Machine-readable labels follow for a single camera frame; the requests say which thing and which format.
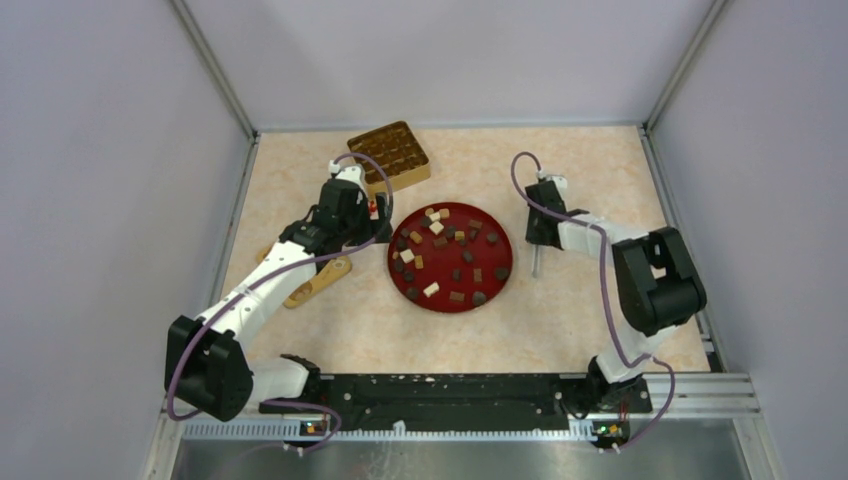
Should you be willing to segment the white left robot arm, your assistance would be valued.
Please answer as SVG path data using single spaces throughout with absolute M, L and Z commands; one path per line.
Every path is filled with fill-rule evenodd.
M 245 350 L 259 330 L 319 268 L 391 234 L 394 193 L 377 195 L 375 209 L 359 182 L 338 174 L 327 180 L 306 217 L 288 225 L 267 256 L 225 298 L 195 318 L 168 328 L 164 387 L 169 417 L 181 400 L 195 413 L 229 421 L 245 407 L 254 385 Z

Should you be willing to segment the gold bear tin lid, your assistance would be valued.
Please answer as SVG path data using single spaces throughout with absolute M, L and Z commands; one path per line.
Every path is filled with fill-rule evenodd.
M 353 268 L 348 256 L 341 256 L 328 262 L 314 277 L 298 287 L 284 302 L 287 309 L 296 309 L 336 283 Z

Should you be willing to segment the gold chocolate box tin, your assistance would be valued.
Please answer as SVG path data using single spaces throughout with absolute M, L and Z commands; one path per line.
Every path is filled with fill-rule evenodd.
M 394 193 L 431 177 L 431 163 L 405 121 L 362 133 L 347 141 L 350 152 L 372 158 L 387 175 Z

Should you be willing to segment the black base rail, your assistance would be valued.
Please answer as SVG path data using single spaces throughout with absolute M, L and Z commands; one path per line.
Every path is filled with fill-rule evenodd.
M 653 405 L 643 379 L 614 389 L 583 374 L 337 374 L 307 383 L 301 401 L 328 407 L 344 432 L 566 430 L 591 414 L 622 418 Z

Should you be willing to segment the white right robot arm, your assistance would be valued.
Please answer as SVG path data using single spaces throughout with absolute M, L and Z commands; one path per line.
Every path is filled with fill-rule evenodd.
M 662 343 L 704 309 L 707 294 L 678 229 L 640 230 L 569 210 L 566 186 L 564 177 L 546 176 L 525 187 L 526 240 L 598 261 L 611 344 L 590 361 L 582 394 L 594 409 L 612 412 Z

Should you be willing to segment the red round tray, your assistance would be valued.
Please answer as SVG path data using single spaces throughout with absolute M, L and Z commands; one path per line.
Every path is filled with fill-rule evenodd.
M 439 212 L 443 208 L 450 211 L 448 219 L 439 220 L 444 225 L 444 231 L 440 235 L 434 235 L 429 227 L 423 228 L 420 225 L 420 218 L 426 216 L 425 210 L 427 208 L 434 209 L 434 212 Z M 469 228 L 470 220 L 482 222 L 482 228 L 478 230 L 479 234 L 474 241 L 470 241 L 468 238 L 469 231 L 472 230 Z M 453 238 L 447 239 L 448 245 L 443 249 L 433 247 L 433 241 L 436 238 L 445 238 L 444 233 L 448 226 L 454 226 L 457 231 L 465 232 L 466 246 L 460 246 Z M 392 259 L 393 252 L 401 252 L 395 248 L 395 243 L 398 238 L 402 237 L 400 231 L 404 228 L 407 228 L 410 232 L 418 232 L 423 237 L 421 244 L 416 244 L 410 237 L 405 238 L 407 249 L 411 249 L 415 257 L 418 255 L 423 257 L 424 268 L 421 270 L 415 268 L 414 260 L 410 263 L 404 263 L 400 258 Z M 499 236 L 496 244 L 489 244 L 486 240 L 486 236 L 492 232 Z M 463 260 L 462 253 L 464 251 L 472 253 L 473 263 L 468 264 Z M 471 295 L 475 291 L 483 292 L 486 295 L 486 303 L 492 301 L 508 283 L 513 271 L 514 260 L 515 255 L 506 230 L 495 217 L 481 208 L 458 202 L 427 205 L 407 215 L 398 222 L 386 254 L 389 278 L 396 290 L 418 307 L 446 314 L 464 313 L 481 307 L 474 308 L 471 304 Z M 511 270 L 510 276 L 505 281 L 498 281 L 495 278 L 494 270 L 498 267 L 506 267 Z M 473 270 L 475 268 L 481 268 L 483 271 L 483 282 L 481 284 L 475 284 L 473 281 Z M 415 274 L 415 280 L 412 283 L 404 281 L 403 274 L 406 271 L 412 271 Z M 440 290 L 432 297 L 427 298 L 423 294 L 423 289 L 433 282 L 440 285 Z M 410 287 L 419 290 L 419 296 L 415 300 L 406 297 L 406 290 Z

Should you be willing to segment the silver metal tongs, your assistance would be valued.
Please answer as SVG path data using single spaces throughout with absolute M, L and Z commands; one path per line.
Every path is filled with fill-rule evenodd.
M 541 260 L 541 247 L 539 245 L 535 245 L 534 248 L 533 248 L 532 270 L 531 270 L 531 275 L 532 275 L 533 278 L 539 277 L 540 260 Z

